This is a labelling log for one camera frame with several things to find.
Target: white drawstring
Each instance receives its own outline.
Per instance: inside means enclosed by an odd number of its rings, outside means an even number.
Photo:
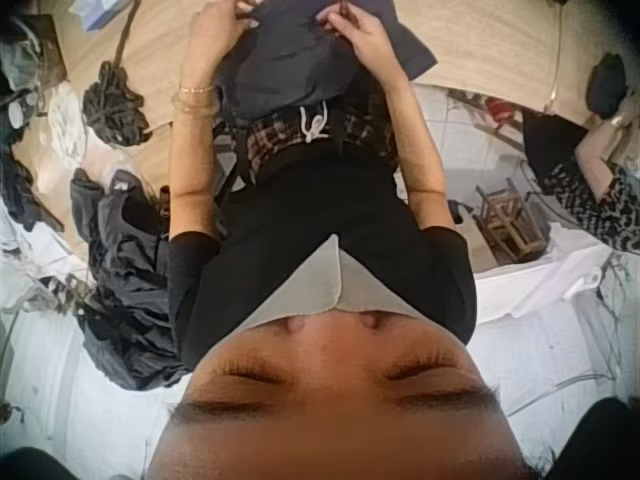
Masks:
[[[329,117],[327,102],[322,102],[322,108],[324,109],[323,115],[316,115],[311,121],[311,128],[307,130],[307,110],[304,107],[300,107],[300,116],[302,117],[300,128],[306,136],[307,143],[311,143],[319,138],[329,138],[329,135],[321,133],[324,127],[327,126],[327,119]]]

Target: gold bracelet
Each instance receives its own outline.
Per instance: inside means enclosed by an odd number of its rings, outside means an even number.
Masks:
[[[180,85],[180,88],[178,89],[180,91],[180,93],[209,93],[209,92],[213,92],[213,85],[209,85],[208,87],[183,87],[182,85]]]
[[[186,115],[193,115],[196,117],[215,117],[218,113],[218,105],[212,102],[208,105],[192,105],[181,100],[176,93],[171,99],[173,107],[177,112],[184,113]]]
[[[624,126],[625,117],[619,113],[616,113],[612,118],[608,120],[608,122],[613,125],[615,128],[620,128]]]

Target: white cloth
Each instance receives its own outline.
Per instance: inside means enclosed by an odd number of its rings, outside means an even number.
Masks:
[[[51,147],[65,167],[75,170],[84,160],[87,134],[82,120],[80,100],[69,82],[56,88],[49,103]]]
[[[340,250],[338,237],[332,235],[232,335],[280,318],[315,315],[334,308],[391,312],[427,320]]]

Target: small wooden chair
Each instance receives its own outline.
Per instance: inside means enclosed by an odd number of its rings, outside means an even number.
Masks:
[[[540,258],[548,242],[511,179],[507,179],[506,189],[497,192],[487,194],[480,187],[476,190],[482,197],[477,220],[487,241],[513,263]]]

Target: black bag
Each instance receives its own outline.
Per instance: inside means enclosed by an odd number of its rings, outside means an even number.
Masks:
[[[606,53],[594,67],[587,89],[587,107],[603,120],[613,117],[627,95],[627,76],[622,57]]]

